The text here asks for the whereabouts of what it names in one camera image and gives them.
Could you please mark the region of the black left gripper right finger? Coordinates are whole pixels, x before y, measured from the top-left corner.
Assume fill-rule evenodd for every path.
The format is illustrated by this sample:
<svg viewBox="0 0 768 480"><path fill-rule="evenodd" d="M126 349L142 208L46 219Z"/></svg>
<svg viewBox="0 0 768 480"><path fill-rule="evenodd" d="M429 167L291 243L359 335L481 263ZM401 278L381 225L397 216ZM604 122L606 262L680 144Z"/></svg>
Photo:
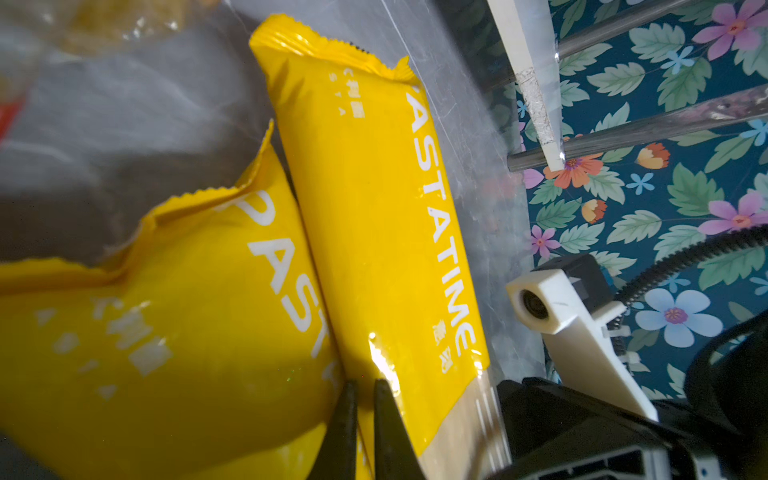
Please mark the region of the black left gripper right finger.
<svg viewBox="0 0 768 480"><path fill-rule="evenodd" d="M374 476L376 480L425 480L390 384L374 384Z"/></svg>

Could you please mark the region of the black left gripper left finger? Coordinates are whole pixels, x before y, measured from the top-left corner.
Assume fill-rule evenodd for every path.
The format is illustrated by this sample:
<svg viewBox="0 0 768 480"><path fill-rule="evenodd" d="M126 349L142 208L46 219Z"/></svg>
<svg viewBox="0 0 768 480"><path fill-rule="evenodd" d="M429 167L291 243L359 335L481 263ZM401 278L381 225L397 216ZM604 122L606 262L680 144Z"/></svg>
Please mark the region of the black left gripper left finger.
<svg viewBox="0 0 768 480"><path fill-rule="evenodd" d="M357 461L356 381L347 381L339 395L308 480L354 480Z"/></svg>

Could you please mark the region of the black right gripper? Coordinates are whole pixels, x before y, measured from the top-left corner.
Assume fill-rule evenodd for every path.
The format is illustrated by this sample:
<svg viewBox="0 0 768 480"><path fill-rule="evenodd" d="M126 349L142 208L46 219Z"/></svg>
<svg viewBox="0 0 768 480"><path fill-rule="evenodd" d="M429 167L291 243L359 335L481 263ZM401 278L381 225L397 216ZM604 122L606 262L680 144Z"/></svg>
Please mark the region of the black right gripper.
<svg viewBox="0 0 768 480"><path fill-rule="evenodd" d="M497 387L511 463L497 479L764 479L767 441L655 400L653 421L541 378Z"/></svg>

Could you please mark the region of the yellow spaghetti bag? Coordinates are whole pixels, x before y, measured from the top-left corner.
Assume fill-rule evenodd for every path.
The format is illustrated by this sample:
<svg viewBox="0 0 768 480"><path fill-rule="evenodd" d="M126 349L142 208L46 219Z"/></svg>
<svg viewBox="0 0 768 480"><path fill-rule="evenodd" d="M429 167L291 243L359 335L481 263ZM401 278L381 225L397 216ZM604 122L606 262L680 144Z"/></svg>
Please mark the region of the yellow spaghetti bag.
<svg viewBox="0 0 768 480"><path fill-rule="evenodd" d="M343 385L269 141L104 264L1 267L1 430L67 479L303 479Z"/></svg>
<svg viewBox="0 0 768 480"><path fill-rule="evenodd" d="M250 39L268 95L359 426L374 447L388 387L428 479L485 479L510 462L469 263L424 88L284 14Z"/></svg>

